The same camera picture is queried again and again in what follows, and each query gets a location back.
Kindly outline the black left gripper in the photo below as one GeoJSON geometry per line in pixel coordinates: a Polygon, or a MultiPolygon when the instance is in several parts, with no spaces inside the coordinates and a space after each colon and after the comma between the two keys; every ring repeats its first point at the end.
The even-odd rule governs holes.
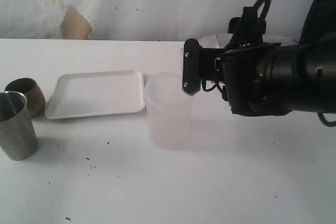
{"type": "Polygon", "coordinates": [[[229,103],[232,114],[283,116],[289,113],[280,105],[278,94],[270,94],[263,87],[264,71],[258,69],[258,63],[281,45],[263,43],[267,14],[263,10],[258,16],[257,7],[244,7],[242,16],[229,22],[228,33],[232,37],[227,48],[231,49],[201,47],[201,87],[205,92],[217,89],[229,103]]]}

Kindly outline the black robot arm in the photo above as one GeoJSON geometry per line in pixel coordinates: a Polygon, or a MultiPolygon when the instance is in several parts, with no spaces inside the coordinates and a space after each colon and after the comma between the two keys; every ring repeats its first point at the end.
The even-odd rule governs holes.
{"type": "Polygon", "coordinates": [[[233,114],[286,115],[335,112],[335,40],[314,45],[265,43],[266,12],[245,7],[230,21],[223,49],[200,49],[199,75],[222,82],[233,114]]]}

